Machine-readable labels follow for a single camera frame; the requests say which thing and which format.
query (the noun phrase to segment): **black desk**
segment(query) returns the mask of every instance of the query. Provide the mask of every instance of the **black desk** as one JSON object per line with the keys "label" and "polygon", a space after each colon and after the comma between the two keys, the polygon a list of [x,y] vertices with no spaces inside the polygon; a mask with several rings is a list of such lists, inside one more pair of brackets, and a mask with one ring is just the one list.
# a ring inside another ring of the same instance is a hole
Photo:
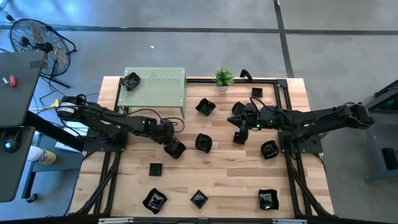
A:
{"label": "black desk", "polygon": [[10,75],[17,80],[15,88],[8,84],[0,86],[0,133],[4,135],[9,128],[24,126],[22,146],[17,152],[6,153],[0,146],[0,202],[9,202],[16,196],[35,130],[74,149],[83,150],[81,140],[28,111],[45,56],[44,52],[0,54],[0,83],[3,83],[3,78],[8,80]]}

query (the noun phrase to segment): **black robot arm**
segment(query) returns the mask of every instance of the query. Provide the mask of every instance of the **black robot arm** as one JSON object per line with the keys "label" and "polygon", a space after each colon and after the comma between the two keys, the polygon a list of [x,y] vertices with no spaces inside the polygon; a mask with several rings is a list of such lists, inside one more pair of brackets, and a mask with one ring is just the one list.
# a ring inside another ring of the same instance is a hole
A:
{"label": "black robot arm", "polygon": [[[258,110],[253,100],[262,103]],[[339,128],[366,129],[374,123],[368,109],[361,103],[345,103],[344,105],[309,112],[283,110],[275,106],[266,106],[261,100],[251,98],[252,103],[245,106],[244,112],[228,118],[239,132],[234,135],[234,142],[244,144],[250,129],[283,129],[290,133],[286,141],[295,143],[309,137],[336,130]]]}
{"label": "black robot arm", "polygon": [[120,143],[129,132],[164,144],[165,151],[174,159],[178,159],[185,150],[185,146],[174,136],[173,123],[167,119],[158,123],[150,117],[119,114],[97,103],[87,102],[80,95],[64,96],[57,114],[62,121],[77,121],[88,126],[107,144]]}

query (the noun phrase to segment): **green perforated shelf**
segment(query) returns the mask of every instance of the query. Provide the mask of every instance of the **green perforated shelf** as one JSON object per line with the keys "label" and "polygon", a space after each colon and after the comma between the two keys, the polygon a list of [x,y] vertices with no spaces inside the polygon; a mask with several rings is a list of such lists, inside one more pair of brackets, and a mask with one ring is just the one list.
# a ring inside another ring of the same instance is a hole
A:
{"label": "green perforated shelf", "polygon": [[118,106],[185,106],[184,68],[126,68],[124,76],[135,72],[141,79],[133,90],[121,88]]}

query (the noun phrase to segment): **fan grille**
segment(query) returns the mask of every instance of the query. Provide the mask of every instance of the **fan grille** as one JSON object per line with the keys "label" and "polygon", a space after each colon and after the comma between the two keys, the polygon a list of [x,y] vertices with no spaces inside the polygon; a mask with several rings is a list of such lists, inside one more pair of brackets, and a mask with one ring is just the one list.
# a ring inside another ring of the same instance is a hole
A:
{"label": "fan grille", "polygon": [[70,66],[69,48],[49,25],[33,19],[20,19],[12,25],[9,38],[16,52],[35,50],[47,52],[48,66],[42,69],[43,75],[59,76],[68,70]]}

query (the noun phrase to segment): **wooden table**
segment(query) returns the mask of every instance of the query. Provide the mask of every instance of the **wooden table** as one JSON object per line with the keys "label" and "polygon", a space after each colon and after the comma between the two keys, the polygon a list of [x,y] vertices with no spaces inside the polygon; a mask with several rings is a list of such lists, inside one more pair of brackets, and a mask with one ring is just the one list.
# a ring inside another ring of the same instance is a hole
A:
{"label": "wooden table", "polygon": [[[104,77],[98,103],[113,108],[120,77]],[[287,79],[291,104],[294,110],[309,111],[304,81],[301,78]],[[150,139],[129,136],[126,150],[120,160],[112,216],[152,217],[142,201],[152,188],[168,197],[168,201],[157,217],[293,217],[287,169],[283,154],[265,161],[260,147],[265,141],[277,140],[274,130],[250,131],[244,146],[233,143],[237,127],[227,122],[232,116],[235,102],[248,103],[251,88],[263,89],[263,102],[275,105],[274,88],[270,84],[234,84],[226,93],[215,90],[214,84],[189,83],[187,90],[187,114],[185,130],[176,137],[186,145],[187,150],[177,160],[172,159],[163,145]],[[209,117],[196,111],[202,98],[216,104]],[[178,116],[179,110],[156,108],[162,117]],[[155,117],[149,111],[137,113]],[[195,149],[198,133],[211,136],[213,147],[209,154]],[[77,211],[97,187],[104,153],[96,152],[87,158],[81,167],[73,197],[71,212]],[[324,208],[333,213],[328,184],[323,166],[317,157],[302,155],[307,185]],[[150,163],[163,163],[161,177],[149,176]],[[259,208],[259,189],[276,189],[279,210],[264,211]],[[201,190],[209,200],[199,210],[190,198]],[[104,208],[108,189],[104,191]],[[300,208],[304,211],[301,190],[297,191]]]}

